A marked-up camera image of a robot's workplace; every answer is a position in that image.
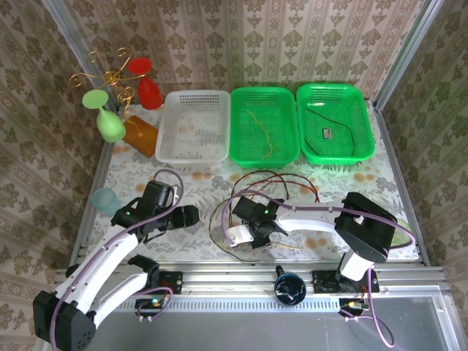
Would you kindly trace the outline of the teal translucent cup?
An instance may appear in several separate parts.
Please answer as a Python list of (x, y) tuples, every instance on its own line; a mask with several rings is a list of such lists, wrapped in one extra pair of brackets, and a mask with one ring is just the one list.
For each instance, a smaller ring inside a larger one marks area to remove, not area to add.
[(121, 208), (121, 202), (115, 192), (107, 187), (98, 189), (91, 196), (92, 205), (106, 216), (114, 216)]

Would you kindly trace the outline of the amber rack base block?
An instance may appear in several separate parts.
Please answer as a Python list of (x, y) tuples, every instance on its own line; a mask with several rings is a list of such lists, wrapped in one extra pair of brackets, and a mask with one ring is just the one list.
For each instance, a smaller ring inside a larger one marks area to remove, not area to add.
[(123, 141), (144, 156), (151, 158), (155, 153), (159, 130), (136, 115), (129, 117), (124, 122), (124, 126), (126, 134)]

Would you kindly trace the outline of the dark blue mug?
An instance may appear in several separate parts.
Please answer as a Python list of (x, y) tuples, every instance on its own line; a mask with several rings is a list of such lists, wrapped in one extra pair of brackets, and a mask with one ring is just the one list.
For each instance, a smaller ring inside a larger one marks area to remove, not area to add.
[(274, 295), (285, 306), (296, 306), (306, 297), (306, 283), (295, 273), (287, 273), (280, 265), (276, 266), (277, 279)]

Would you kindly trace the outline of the floral tablecloth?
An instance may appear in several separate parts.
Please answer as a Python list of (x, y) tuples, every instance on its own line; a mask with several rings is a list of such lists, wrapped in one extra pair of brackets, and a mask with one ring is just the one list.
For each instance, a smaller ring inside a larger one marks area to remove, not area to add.
[(168, 165), (143, 156), (126, 143), (115, 144), (107, 179), (102, 187), (112, 189), (122, 204), (141, 195), (153, 178), (169, 184), (184, 183), (186, 205), (196, 205), (200, 221), (192, 227), (174, 230), (140, 245), (137, 253), (157, 261), (245, 260), (251, 263), (274, 260), (337, 261), (347, 251), (346, 243), (323, 231), (275, 233), (271, 245), (253, 249), (249, 245), (230, 248), (222, 233), (222, 201), (248, 186), (267, 196), (299, 203), (311, 200), (342, 200), (349, 192), (359, 192), (407, 222), (396, 178), (390, 166), (379, 126), (371, 120), (376, 149), (371, 159), (349, 166), (311, 165), (303, 156), (282, 169), (285, 184), (263, 184), (263, 174), (254, 173), (225, 160), (216, 167), (178, 167), (168, 173)]

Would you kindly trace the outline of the white plastic basket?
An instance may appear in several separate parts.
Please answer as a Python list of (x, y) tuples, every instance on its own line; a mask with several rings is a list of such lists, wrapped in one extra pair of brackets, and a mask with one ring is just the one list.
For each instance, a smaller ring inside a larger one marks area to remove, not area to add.
[(214, 167), (230, 146), (230, 94), (217, 90), (173, 91), (166, 96), (155, 158), (174, 167)]

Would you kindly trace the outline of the green wine glass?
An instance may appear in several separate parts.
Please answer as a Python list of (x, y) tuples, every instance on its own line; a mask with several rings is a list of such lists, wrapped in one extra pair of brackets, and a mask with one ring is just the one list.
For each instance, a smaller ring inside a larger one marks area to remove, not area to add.
[(98, 110), (97, 128), (106, 142), (116, 143), (122, 140), (127, 132), (121, 118), (113, 111), (104, 109), (109, 100), (108, 93), (93, 89), (83, 95), (82, 103), (90, 110)]

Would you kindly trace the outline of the green plastic basket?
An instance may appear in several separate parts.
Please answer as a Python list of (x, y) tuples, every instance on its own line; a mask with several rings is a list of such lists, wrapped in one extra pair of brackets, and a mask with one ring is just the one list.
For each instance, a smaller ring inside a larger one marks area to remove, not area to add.
[[(353, 165), (375, 150), (361, 91), (343, 83), (307, 83), (296, 92), (301, 151), (313, 165)], [(322, 136), (332, 129), (332, 139)]]
[(281, 87), (230, 93), (229, 158), (243, 168), (283, 168), (300, 153), (293, 94)]

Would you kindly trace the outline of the small circuit board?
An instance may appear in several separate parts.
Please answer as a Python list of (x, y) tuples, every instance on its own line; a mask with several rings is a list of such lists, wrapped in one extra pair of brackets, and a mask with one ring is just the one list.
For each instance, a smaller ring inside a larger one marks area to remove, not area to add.
[(154, 319), (165, 305), (163, 298), (144, 298), (135, 301), (135, 314), (139, 318)]
[(343, 317), (358, 317), (370, 310), (370, 305), (358, 299), (339, 299), (339, 314)]

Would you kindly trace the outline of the red wine glass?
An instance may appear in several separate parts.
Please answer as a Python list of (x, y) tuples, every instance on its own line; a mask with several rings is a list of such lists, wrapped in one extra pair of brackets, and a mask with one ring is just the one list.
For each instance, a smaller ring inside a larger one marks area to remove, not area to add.
[(128, 63), (128, 70), (133, 75), (140, 76), (137, 94), (140, 104), (146, 110), (156, 110), (163, 104), (163, 98), (159, 86), (147, 74), (152, 68), (151, 61), (146, 57), (137, 57)]

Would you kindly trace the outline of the grey metal panel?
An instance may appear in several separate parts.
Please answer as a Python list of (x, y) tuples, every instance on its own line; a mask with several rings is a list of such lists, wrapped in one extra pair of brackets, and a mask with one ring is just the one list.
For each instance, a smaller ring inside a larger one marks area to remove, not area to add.
[(377, 299), (371, 316), (338, 312), (188, 312), (152, 321), (113, 312), (94, 332), (78, 328), (59, 351), (468, 351), (468, 340), (443, 332), (428, 298)]

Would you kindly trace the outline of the light green translucent cup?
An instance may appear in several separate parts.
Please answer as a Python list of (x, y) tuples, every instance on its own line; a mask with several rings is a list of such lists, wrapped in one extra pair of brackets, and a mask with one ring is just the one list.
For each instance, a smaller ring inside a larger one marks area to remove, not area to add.
[[(398, 219), (398, 224), (402, 226), (403, 228), (405, 228), (406, 230), (410, 231), (409, 224), (403, 219)], [(410, 245), (411, 243), (412, 243), (412, 239), (403, 230), (395, 229), (391, 246), (405, 247), (405, 246)]]

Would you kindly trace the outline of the aluminium frame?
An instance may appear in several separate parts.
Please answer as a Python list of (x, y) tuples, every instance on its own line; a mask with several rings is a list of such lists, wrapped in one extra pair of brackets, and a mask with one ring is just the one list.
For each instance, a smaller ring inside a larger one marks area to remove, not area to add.
[[(80, 50), (85, 50), (87, 46), (80, 36), (79, 30), (69, 10), (61, 1), (62, 0), (43, 0), (52, 19), (57, 24), (67, 44), (77, 57), (79, 64), (85, 69), (85, 72), (97, 72), (97, 69), (92, 68), (92, 64), (88, 62), (84, 54), (80, 53)], [(377, 297), (408, 298), (431, 295), (434, 298), (436, 295), (449, 296), (450, 288), (445, 279), (443, 269), (441, 267), (423, 264), (429, 264), (429, 256), (426, 246), (423, 243), (422, 232), (417, 223), (415, 212), (410, 203), (409, 193), (404, 185), (403, 175), (396, 159), (382, 109), (377, 102), (373, 102), (371, 105), (374, 120), (379, 126), (390, 166), (396, 177), (397, 187), (401, 194), (401, 201), (406, 211), (409, 225), (411, 229), (414, 230), (417, 237), (417, 248), (419, 248), (423, 260), (421, 262), (390, 261), (390, 263), (377, 265), (377, 268), (383, 268), (382, 271), (377, 271), (377, 277), (381, 279), (381, 288), (383, 289), (380, 290), (380, 294), (377, 293)], [(79, 259), (82, 259), (83, 262), (85, 260), (84, 248), (87, 245), (87, 240), (91, 237), (97, 216), (97, 209), (91, 205), (91, 195), (95, 190), (98, 190), (98, 188), (105, 184), (114, 147), (115, 144), (104, 143), (89, 192), (89, 198), (87, 199), (78, 229), (78, 236), (73, 246), (69, 261), (70, 265), (78, 263)], [(201, 298), (206, 295), (209, 298), (219, 298), (221, 295), (226, 295), (230, 296), (229, 298), (241, 298), (243, 296), (252, 299), (266, 296), (268, 292), (273, 291), (273, 288), (270, 287), (270, 285), (273, 284), (273, 271), (270, 270), (274, 269), (274, 263), (273, 261), (242, 263), (238, 260), (163, 261), (162, 268), (178, 269), (184, 272), (186, 280), (182, 296)], [(322, 270), (322, 268), (332, 269), (336, 268), (335, 265), (337, 266), (337, 262), (331, 260), (282, 261), (282, 263), (286, 263), (286, 268), (292, 268), (294, 273), (300, 273), (301, 276), (304, 276), (304, 274), (312, 276), (312, 271), (314, 270)], [(128, 268), (129, 266), (124, 266), (123, 263), (117, 266), (116, 273), (111, 273), (108, 282), (114, 283), (120, 282), (120, 280), (123, 281), (124, 277), (126, 278), (129, 276)]]

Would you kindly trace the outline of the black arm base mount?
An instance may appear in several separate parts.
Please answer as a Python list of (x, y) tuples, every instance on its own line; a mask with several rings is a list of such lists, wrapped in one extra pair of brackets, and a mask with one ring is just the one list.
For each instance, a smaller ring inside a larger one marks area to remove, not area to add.
[(369, 287), (373, 293), (380, 291), (377, 274), (373, 270), (370, 279), (365, 273), (358, 281), (342, 276), (337, 271), (312, 271), (312, 284), (316, 294), (363, 293)]
[(169, 287), (174, 294), (180, 295), (183, 286), (183, 274), (181, 271), (162, 271), (158, 279), (149, 278), (147, 273), (134, 273), (123, 280), (116, 291), (127, 296), (139, 291), (156, 287)]

